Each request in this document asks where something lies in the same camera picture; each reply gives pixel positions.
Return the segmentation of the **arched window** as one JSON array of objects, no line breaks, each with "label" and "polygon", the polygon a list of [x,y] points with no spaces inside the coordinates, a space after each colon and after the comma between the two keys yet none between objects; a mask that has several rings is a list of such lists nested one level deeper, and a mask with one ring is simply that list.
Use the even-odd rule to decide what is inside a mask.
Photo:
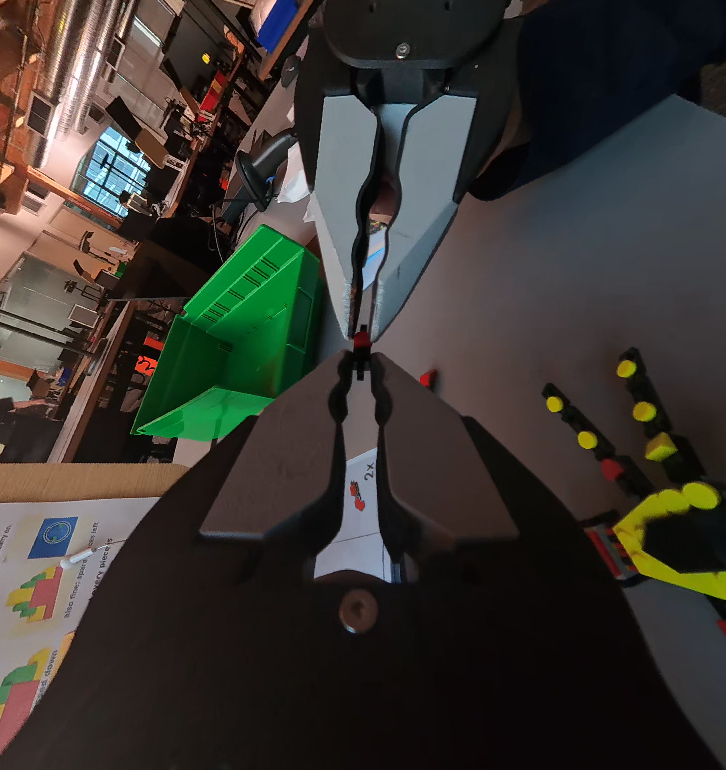
[{"label": "arched window", "polygon": [[142,193],[150,164],[140,151],[132,151],[129,140],[114,128],[107,128],[83,158],[73,189],[116,217],[127,208],[122,193]]}]

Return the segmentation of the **blue plastic bin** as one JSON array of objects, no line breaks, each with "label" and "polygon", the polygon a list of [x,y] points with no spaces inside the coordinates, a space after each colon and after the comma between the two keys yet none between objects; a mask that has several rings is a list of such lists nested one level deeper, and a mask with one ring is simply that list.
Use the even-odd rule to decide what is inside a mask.
[{"label": "blue plastic bin", "polygon": [[298,12],[296,1],[259,1],[254,5],[252,21],[260,46],[273,53]]}]

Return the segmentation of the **white crumpled paper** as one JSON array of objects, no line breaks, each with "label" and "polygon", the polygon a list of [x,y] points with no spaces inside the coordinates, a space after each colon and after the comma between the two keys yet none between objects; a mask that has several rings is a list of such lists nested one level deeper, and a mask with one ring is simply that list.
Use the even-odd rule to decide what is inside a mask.
[{"label": "white crumpled paper", "polygon": [[310,199],[310,188],[304,170],[285,177],[276,199],[276,217],[279,221],[291,222],[298,217],[301,221]]}]

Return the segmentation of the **printed instruction poster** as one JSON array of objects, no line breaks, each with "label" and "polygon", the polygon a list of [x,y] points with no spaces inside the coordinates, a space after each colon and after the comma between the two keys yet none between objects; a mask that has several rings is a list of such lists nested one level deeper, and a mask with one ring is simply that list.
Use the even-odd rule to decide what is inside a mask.
[{"label": "printed instruction poster", "polygon": [[43,698],[120,548],[158,497],[0,504],[0,756]]}]

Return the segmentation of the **black yellow lego model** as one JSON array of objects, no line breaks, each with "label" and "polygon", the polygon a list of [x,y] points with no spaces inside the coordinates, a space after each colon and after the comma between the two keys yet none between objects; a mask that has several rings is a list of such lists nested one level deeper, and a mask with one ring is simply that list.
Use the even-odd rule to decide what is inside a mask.
[{"label": "black yellow lego model", "polygon": [[616,375],[633,400],[645,461],[662,469],[666,484],[654,484],[555,384],[546,383],[546,408],[632,503],[627,513],[610,510],[583,521],[582,529],[622,588],[654,580],[703,595],[726,638],[726,484],[708,474],[691,442],[674,432],[637,348],[619,356]]}]

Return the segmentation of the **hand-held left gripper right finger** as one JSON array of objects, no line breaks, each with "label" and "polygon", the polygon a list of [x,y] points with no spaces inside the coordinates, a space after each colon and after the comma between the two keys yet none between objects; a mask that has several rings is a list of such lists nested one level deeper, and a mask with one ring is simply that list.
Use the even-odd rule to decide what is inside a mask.
[{"label": "hand-held left gripper right finger", "polygon": [[370,360],[387,551],[426,577],[465,547],[520,537],[462,415],[382,353]]}]

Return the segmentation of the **open lego instruction booklet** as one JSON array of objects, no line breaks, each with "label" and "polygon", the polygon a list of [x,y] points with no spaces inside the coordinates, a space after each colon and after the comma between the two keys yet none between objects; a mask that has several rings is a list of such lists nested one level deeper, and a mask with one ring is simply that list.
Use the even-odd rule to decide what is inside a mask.
[{"label": "open lego instruction booklet", "polygon": [[377,449],[346,464],[342,521],[338,534],[316,557],[314,577],[340,571],[393,581],[393,566],[381,536],[377,509]]}]

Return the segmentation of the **silver ventilation duct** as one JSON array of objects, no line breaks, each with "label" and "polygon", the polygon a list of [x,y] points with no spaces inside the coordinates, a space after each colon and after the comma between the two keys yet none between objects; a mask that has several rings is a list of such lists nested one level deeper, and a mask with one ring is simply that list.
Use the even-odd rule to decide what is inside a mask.
[{"label": "silver ventilation duct", "polygon": [[53,106],[49,135],[82,131],[89,103],[118,24],[134,2],[60,2],[45,52],[37,92]]}]

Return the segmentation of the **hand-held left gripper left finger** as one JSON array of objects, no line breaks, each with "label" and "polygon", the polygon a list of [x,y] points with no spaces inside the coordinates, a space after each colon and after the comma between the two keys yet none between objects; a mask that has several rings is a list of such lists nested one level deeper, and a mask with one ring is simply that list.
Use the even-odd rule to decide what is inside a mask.
[{"label": "hand-held left gripper left finger", "polygon": [[256,419],[199,530],[200,576],[314,578],[342,520],[347,352]]}]

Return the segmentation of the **green plastic bin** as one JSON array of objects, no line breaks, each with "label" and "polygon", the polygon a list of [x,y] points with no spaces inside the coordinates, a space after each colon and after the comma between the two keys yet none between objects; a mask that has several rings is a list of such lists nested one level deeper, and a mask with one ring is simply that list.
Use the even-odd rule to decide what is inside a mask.
[{"label": "green plastic bin", "polygon": [[174,318],[131,433],[219,440],[314,365],[320,260],[262,224]]}]

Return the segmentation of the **black handheld barcode scanner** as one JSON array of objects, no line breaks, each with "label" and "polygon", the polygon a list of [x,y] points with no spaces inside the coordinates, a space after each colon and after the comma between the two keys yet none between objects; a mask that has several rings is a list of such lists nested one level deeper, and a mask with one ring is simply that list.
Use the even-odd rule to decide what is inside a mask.
[{"label": "black handheld barcode scanner", "polygon": [[295,128],[289,127],[273,136],[263,132],[253,141],[250,151],[237,152],[235,166],[242,188],[259,212],[264,212],[269,205],[269,180],[276,177],[297,141]]}]

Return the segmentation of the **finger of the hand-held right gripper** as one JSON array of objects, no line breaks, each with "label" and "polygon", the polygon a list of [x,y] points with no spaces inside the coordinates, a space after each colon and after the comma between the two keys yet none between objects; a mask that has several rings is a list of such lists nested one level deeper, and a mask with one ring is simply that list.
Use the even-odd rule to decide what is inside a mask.
[{"label": "finger of the hand-held right gripper", "polygon": [[399,198],[372,290],[371,337],[381,337],[400,313],[454,220],[475,106],[473,97],[441,95],[407,116],[397,157]]},{"label": "finger of the hand-held right gripper", "polygon": [[310,209],[331,306],[349,339],[360,313],[380,134],[377,116],[355,95],[324,99]]}]

